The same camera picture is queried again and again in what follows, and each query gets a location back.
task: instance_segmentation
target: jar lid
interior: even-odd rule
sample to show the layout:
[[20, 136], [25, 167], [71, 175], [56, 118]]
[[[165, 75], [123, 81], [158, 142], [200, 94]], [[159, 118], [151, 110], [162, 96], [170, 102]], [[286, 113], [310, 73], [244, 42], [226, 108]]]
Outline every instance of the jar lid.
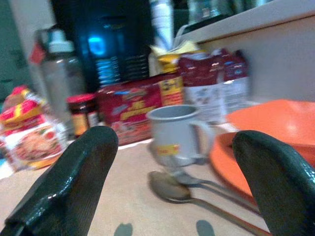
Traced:
[[88, 102], [95, 99], [95, 95], [93, 93], [86, 93], [75, 95], [67, 98], [67, 103], [81, 103], [81, 102]]

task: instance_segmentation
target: plastic wrapper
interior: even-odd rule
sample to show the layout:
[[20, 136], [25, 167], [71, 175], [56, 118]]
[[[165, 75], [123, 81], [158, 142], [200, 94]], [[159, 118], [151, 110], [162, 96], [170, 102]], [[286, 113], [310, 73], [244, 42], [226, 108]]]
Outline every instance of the plastic wrapper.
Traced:
[[222, 83], [222, 64], [207, 53], [182, 55], [178, 61], [184, 81], [185, 103], [200, 109], [199, 118], [205, 122], [224, 122], [226, 114]]
[[232, 55], [224, 48], [214, 50], [212, 54], [224, 66], [222, 94], [226, 112], [229, 114], [245, 108], [249, 96], [249, 77], [245, 60]]
[[154, 67], [155, 72], [153, 75], [177, 72], [177, 62], [181, 57], [181, 54], [202, 52], [197, 44], [191, 41], [184, 41], [177, 48], [170, 51], [166, 51], [156, 46], [151, 46], [151, 49], [154, 55], [153, 61], [157, 64]]
[[7, 97], [0, 123], [0, 151], [16, 171], [48, 166], [67, 146], [64, 125], [26, 86]]
[[97, 92], [100, 115], [113, 128], [119, 144], [151, 137], [146, 113], [162, 106], [183, 103], [183, 82], [177, 74], [163, 74], [143, 81], [106, 86]]

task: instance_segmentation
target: mug handle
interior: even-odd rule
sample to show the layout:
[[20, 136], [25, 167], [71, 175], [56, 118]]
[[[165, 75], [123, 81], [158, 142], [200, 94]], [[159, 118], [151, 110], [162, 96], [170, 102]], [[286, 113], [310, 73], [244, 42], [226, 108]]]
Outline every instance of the mug handle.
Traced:
[[204, 158], [204, 157], [208, 156], [208, 154], [212, 148], [213, 140], [215, 137], [214, 131], [206, 122], [203, 122], [201, 120], [194, 120], [194, 121], [190, 122], [190, 125], [199, 127], [206, 134], [206, 136], [208, 138], [205, 152], [199, 153], [196, 157], [194, 157], [196, 159], [197, 158]]

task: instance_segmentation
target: orange bowl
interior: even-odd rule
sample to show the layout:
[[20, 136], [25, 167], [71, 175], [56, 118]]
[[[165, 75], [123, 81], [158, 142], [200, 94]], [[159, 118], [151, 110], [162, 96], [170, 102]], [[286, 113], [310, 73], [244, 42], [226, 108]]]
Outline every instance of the orange bowl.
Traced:
[[257, 130], [293, 146], [315, 167], [315, 102], [275, 100], [235, 111], [227, 121]]
[[238, 166], [233, 150], [232, 141], [236, 133], [225, 133], [216, 136], [210, 152], [210, 163], [219, 177], [243, 197], [253, 201], [247, 181]]

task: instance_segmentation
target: wall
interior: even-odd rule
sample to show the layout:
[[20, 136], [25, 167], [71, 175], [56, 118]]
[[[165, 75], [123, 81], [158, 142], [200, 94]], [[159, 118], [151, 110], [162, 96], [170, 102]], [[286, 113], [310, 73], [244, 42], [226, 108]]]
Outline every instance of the wall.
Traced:
[[30, 84], [30, 74], [10, 5], [0, 0], [0, 103], [14, 86]]
[[252, 100], [315, 101], [315, 16], [202, 43], [242, 49], [250, 61]]
[[[49, 0], [9, 0], [14, 21], [28, 59], [34, 46], [34, 32], [55, 24]], [[33, 89], [45, 96], [45, 88], [39, 68], [29, 63]]]

